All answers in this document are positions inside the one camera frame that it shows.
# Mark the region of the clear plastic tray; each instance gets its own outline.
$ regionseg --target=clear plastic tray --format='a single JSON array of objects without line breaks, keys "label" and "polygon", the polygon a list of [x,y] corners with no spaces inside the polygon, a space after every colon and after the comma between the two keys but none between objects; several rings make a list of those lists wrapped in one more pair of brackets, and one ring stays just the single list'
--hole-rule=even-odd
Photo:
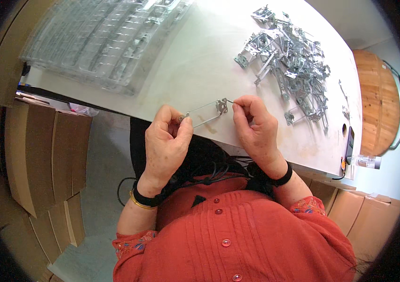
[{"label": "clear plastic tray", "polygon": [[193,0],[60,0],[28,39],[28,65],[134,95]]}]

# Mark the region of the embroidered sleeve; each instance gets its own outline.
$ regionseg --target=embroidered sleeve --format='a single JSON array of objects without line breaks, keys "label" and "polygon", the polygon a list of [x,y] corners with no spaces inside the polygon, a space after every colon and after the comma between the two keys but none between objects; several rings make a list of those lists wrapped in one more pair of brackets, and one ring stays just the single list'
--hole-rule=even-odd
[{"label": "embroidered sleeve", "polygon": [[314,196],[305,197],[297,201],[291,208],[290,212],[304,212],[304,213],[320,213],[327,216],[324,205],[319,198]]},{"label": "embroidered sleeve", "polygon": [[120,259],[122,256],[132,257],[143,253],[146,244],[156,237],[157,232],[145,230],[134,235],[121,235],[117,233],[117,239],[112,241],[115,254]]}]

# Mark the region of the black wristband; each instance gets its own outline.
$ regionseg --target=black wristband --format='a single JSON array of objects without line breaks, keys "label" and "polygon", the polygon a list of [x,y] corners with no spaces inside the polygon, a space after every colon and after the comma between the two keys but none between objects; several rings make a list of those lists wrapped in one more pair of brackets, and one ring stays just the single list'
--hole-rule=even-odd
[{"label": "black wristband", "polygon": [[163,195],[158,194],[158,195],[154,196],[154,198],[148,198],[148,197],[142,196],[139,193],[139,191],[137,190],[138,182],[139,182],[138,180],[134,181],[134,185],[133,185],[134,199],[136,199],[136,201],[139,202],[139,204],[142,204],[144,206],[149,206],[152,208],[159,206],[159,204],[161,204],[162,201],[164,200]]},{"label": "black wristband", "polygon": [[283,175],[282,178],[280,179],[271,179],[270,183],[272,185],[274,185],[275,187],[279,187],[281,185],[285,185],[293,176],[293,168],[291,167],[291,165],[289,164],[289,162],[287,163],[287,172],[285,175]]}]

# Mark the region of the pile of metal brackets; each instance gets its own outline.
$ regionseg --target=pile of metal brackets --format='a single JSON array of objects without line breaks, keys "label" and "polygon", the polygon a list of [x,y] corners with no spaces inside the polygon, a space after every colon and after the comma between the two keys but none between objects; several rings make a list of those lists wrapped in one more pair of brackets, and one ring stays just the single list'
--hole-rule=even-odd
[{"label": "pile of metal brackets", "polygon": [[[296,101],[298,106],[285,113],[288,125],[306,117],[309,121],[322,121],[324,132],[327,132],[329,123],[325,113],[327,97],[324,84],[330,75],[330,67],[324,65],[321,43],[294,26],[289,15],[283,13],[283,20],[276,19],[267,6],[251,16],[268,29],[253,33],[234,60],[246,68],[261,59],[262,68],[256,75],[255,85],[258,86],[271,73],[278,81],[283,100],[287,102],[292,97]],[[292,110],[298,107],[304,116],[294,121]]]}]

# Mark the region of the metal part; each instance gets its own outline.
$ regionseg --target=metal part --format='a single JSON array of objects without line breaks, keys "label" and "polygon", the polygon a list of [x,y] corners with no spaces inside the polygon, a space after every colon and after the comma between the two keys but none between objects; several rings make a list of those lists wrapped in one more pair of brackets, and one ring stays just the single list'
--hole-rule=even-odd
[{"label": "metal part", "polygon": [[[256,74],[255,85],[258,86],[271,73],[277,79],[283,100],[288,102],[293,98],[307,119],[315,122],[321,120],[323,130],[327,132],[325,79],[330,76],[330,67],[324,65],[321,43],[294,26],[286,13],[283,13],[282,20],[277,19],[266,6],[251,16],[264,24],[270,22],[271,26],[261,29],[258,34],[253,33],[235,61],[242,68],[253,62],[262,65]],[[285,117],[288,125],[294,123],[291,115],[285,114]]]},{"label": "metal part", "polygon": [[341,80],[339,80],[338,83],[339,83],[339,88],[341,88],[341,91],[343,92],[344,98],[347,101],[347,97],[348,96],[346,95],[346,93],[344,93],[343,86],[341,85]]},{"label": "metal part", "polygon": [[261,22],[263,25],[266,24],[269,28],[273,25],[275,20],[275,13],[265,7],[259,8],[251,14],[251,17],[257,22]]},{"label": "metal part", "polygon": [[222,114],[224,114],[224,113],[227,113],[227,112],[228,112],[228,106],[226,105],[226,102],[233,103],[232,101],[230,101],[230,100],[228,100],[228,99],[226,99],[226,98],[223,98],[223,99],[221,99],[221,100],[216,100],[216,101],[214,101],[214,102],[211,102],[211,103],[208,103],[208,104],[206,104],[206,105],[203,105],[203,106],[201,106],[201,107],[199,107],[199,108],[196,108],[195,110],[188,111],[184,116],[180,116],[180,117],[178,118],[178,121],[181,123],[181,121],[183,121],[183,119],[185,119],[186,117],[190,116],[192,112],[195,112],[195,111],[200,110],[200,109],[202,109],[202,108],[204,108],[204,107],[206,107],[206,106],[208,106],[208,105],[211,105],[211,104],[214,104],[214,103],[215,103],[215,105],[216,105],[216,110],[217,110],[217,116],[214,116],[214,117],[212,117],[212,118],[209,118],[208,120],[203,121],[202,123],[200,123],[200,124],[198,124],[198,125],[195,125],[193,128],[198,127],[198,126],[200,126],[200,125],[203,125],[203,124],[205,124],[205,123],[207,123],[207,122],[209,122],[209,121],[212,121],[212,120],[214,120],[214,119],[220,117],[220,116],[221,116]]},{"label": "metal part", "polygon": [[345,106],[343,106],[343,115],[348,121],[350,121],[350,112]]},{"label": "metal part", "polygon": [[291,125],[294,123],[294,115],[289,111],[285,112],[285,119],[287,125]]}]

